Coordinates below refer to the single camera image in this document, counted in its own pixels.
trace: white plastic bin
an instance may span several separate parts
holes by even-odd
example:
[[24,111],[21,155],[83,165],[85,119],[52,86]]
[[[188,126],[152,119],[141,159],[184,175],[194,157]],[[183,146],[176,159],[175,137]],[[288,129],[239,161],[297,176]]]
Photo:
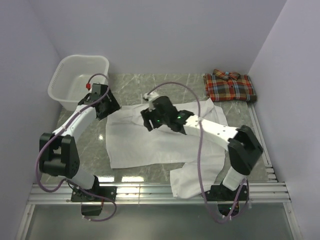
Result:
[[[109,61],[104,56],[67,56],[59,63],[48,87],[49,96],[68,111],[75,111],[78,102],[88,93],[86,83],[93,74],[108,75]],[[103,76],[91,82],[108,84]]]

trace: folded plaid shirt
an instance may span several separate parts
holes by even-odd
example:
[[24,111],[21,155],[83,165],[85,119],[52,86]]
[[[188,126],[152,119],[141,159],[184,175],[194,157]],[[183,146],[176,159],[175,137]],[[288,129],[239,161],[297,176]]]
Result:
[[213,74],[203,76],[205,91],[214,102],[240,100],[255,102],[257,95],[248,75],[223,72],[215,69]]

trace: red plaid cloth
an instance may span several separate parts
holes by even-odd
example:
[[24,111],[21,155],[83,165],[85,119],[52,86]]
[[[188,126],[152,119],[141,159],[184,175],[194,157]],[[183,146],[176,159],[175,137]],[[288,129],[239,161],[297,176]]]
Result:
[[257,95],[248,75],[223,72],[215,69],[213,74],[203,76],[206,95],[214,102],[240,100],[257,101]]

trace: marble table surface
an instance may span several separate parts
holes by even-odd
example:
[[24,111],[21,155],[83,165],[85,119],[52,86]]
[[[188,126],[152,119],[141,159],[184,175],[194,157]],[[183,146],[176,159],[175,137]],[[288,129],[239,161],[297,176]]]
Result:
[[[110,74],[109,84],[121,106],[144,103],[142,96],[160,83],[174,81],[185,84],[195,91],[201,101],[206,100],[203,74]],[[194,96],[178,85],[164,85],[158,93],[166,95],[173,104],[194,102]],[[253,128],[248,105],[243,101],[215,102],[223,109],[229,126],[241,127],[247,125]],[[57,127],[60,127],[72,112],[62,108]],[[152,164],[132,168],[110,168],[110,159],[106,150],[107,118],[94,120],[83,132],[77,142],[80,165],[88,172],[99,177],[101,182],[145,182],[169,183],[170,171],[181,168],[184,163]],[[226,152],[223,170],[216,178],[219,183],[225,177],[230,167],[229,154]],[[268,181],[265,164],[260,158],[248,177],[250,182],[263,183]],[[58,183],[60,179],[43,174],[41,181],[46,184]]]

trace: white wall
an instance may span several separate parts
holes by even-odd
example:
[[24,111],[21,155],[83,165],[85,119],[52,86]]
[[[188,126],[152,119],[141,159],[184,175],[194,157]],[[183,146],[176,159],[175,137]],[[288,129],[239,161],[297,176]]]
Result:
[[319,9],[319,0],[288,0],[249,71],[271,161],[306,240],[320,239]]
[[247,73],[286,0],[29,0],[60,57],[110,73]]
[[26,0],[0,3],[0,239],[13,240],[34,180],[39,137],[60,106],[47,93],[57,51]]

